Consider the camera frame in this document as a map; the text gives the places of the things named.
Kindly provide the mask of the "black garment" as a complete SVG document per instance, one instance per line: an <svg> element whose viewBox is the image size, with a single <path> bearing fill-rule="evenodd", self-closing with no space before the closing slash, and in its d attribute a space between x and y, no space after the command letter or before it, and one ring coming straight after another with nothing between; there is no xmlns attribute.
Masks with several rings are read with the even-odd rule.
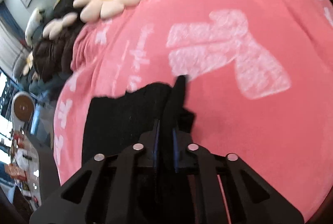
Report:
<svg viewBox="0 0 333 224"><path fill-rule="evenodd" d="M195 114L183 106L186 83L187 77L181 75L174 86L151 83L119 98L93 98L83 131L82 163L98 153L121 152L152 130L156 120L170 120L179 130L190 133Z"/></svg>

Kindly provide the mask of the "dark brown quilted jacket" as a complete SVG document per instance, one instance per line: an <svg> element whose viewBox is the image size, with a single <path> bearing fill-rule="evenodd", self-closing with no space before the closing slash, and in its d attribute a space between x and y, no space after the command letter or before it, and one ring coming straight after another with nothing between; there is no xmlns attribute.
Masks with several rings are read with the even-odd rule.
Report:
<svg viewBox="0 0 333 224"><path fill-rule="evenodd" d="M80 8L73 7L74 0L60 0L46 16L44 26L54 19L63 18L68 13L81 13ZM62 29L55 39L41 36L33 46L33 65L43 82L49 82L56 74L71 75L71 61L75 40L84 23L77 18L75 22Z"/></svg>

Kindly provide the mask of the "pink plush blanket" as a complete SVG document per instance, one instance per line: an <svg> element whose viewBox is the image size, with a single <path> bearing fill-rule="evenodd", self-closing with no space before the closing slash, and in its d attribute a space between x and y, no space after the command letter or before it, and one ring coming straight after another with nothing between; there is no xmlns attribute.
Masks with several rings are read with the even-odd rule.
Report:
<svg viewBox="0 0 333 224"><path fill-rule="evenodd" d="M193 138L238 154L311 219L332 188L329 0L141 0L80 32L54 117L60 182L91 99L189 76Z"/></svg>

